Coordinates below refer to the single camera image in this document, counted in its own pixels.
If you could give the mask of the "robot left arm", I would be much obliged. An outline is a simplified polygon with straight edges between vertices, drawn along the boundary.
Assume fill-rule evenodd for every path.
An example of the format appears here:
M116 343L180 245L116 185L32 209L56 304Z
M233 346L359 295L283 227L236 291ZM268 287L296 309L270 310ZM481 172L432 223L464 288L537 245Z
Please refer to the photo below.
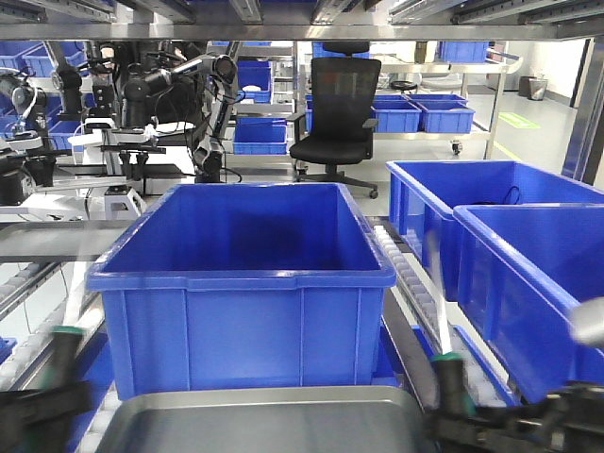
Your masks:
M92 408L92 386L77 381L47 390L1 393L1 451L14 452L33 428L71 421Z

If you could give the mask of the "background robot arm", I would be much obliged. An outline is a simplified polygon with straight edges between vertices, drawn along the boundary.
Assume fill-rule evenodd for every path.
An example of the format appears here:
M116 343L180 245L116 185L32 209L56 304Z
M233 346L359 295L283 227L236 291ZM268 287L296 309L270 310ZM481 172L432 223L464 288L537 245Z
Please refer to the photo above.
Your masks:
M206 91L208 113L202 120L206 133L190 147L197 183L219 183L223 169L222 140L233 106L240 101L237 64L229 55L205 54L170 69L157 68L129 80L123 88L123 114L127 122L141 121L146 100L160 96L185 79L200 80Z

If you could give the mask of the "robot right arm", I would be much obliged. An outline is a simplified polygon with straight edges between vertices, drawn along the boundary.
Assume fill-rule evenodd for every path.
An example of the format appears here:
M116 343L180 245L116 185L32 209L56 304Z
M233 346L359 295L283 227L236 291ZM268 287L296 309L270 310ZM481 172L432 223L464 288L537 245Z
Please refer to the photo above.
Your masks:
M437 305L443 353L431 363L438 406L424 416L427 437L442 452L601 452L603 386L570 381L536 403L474 406L464 387L464 363L452 351L445 304Z

